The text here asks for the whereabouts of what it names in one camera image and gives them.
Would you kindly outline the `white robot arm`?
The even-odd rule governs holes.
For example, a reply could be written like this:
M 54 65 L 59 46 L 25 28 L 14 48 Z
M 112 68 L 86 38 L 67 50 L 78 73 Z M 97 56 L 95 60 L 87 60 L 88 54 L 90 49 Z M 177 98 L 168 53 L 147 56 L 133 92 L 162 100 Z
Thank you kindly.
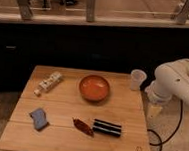
M 154 118 L 173 96 L 189 106 L 189 59 L 179 59 L 159 65 L 155 69 L 155 80 L 145 88 L 149 99 L 147 118 Z

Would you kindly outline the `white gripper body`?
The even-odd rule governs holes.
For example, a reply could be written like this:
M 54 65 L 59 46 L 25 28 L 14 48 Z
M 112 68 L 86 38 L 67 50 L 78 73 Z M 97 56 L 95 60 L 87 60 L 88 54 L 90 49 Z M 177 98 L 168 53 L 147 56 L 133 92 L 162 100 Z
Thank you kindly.
M 152 120 L 162 112 L 163 106 L 171 99 L 171 94 L 160 86 L 157 81 L 152 81 L 145 88 L 145 92 L 149 100 L 146 117 Z

